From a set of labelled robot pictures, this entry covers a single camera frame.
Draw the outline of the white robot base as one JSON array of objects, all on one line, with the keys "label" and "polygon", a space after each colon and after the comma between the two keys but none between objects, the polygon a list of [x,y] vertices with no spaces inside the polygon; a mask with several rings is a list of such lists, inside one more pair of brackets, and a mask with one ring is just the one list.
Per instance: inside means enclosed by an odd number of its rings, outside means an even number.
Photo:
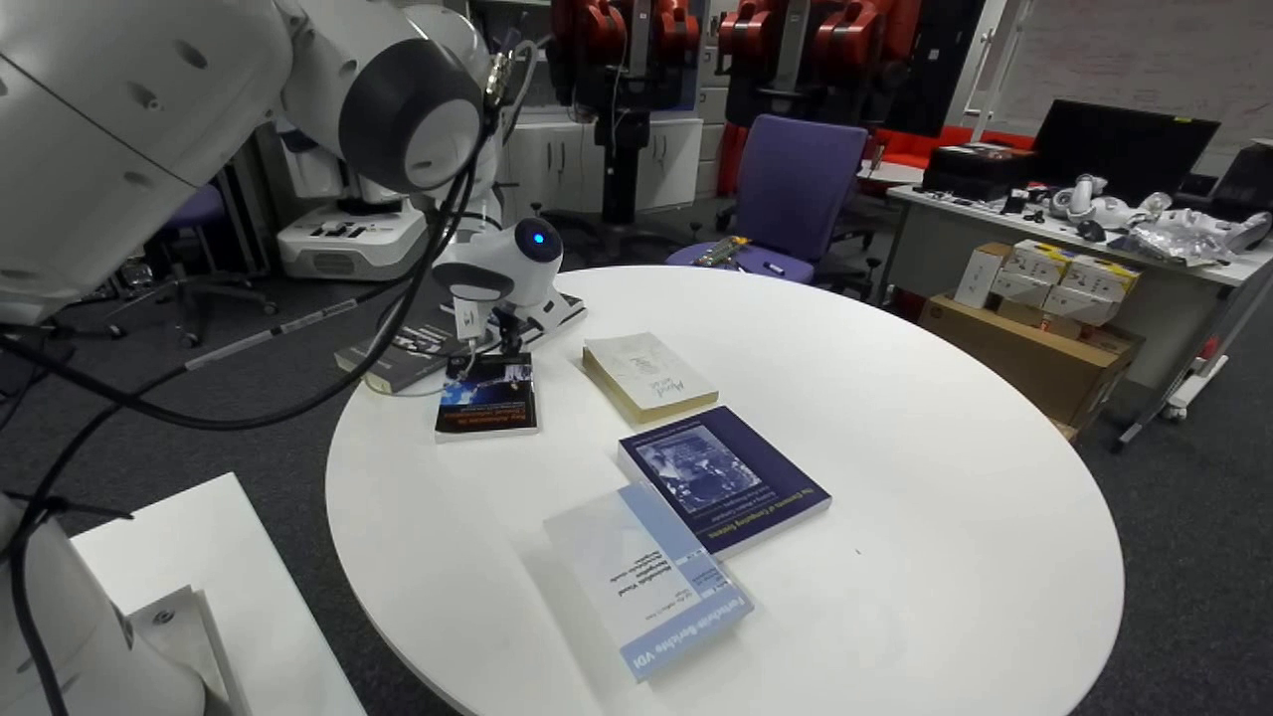
[{"label": "white robot base", "polygon": [[427,213],[352,169],[291,123],[278,145],[304,213],[278,232],[278,258],[291,277],[394,281],[421,253]]}]

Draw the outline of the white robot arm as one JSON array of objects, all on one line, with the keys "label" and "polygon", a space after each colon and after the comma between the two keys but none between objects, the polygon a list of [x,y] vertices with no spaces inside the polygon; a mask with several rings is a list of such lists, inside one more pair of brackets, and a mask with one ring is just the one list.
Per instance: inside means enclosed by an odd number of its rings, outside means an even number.
[{"label": "white robot arm", "polygon": [[499,63],[447,0],[0,0],[0,323],[83,303],[271,117],[401,198],[467,175],[438,277],[545,318],[564,247],[494,201]]}]

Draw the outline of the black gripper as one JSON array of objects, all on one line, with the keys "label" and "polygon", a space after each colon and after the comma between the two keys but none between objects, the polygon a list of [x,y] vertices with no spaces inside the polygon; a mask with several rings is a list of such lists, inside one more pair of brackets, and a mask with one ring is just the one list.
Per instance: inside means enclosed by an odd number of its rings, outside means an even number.
[{"label": "black gripper", "polygon": [[533,380],[533,359],[527,355],[523,332],[527,323],[515,308],[499,308],[494,332],[461,355],[457,379],[527,391]]}]

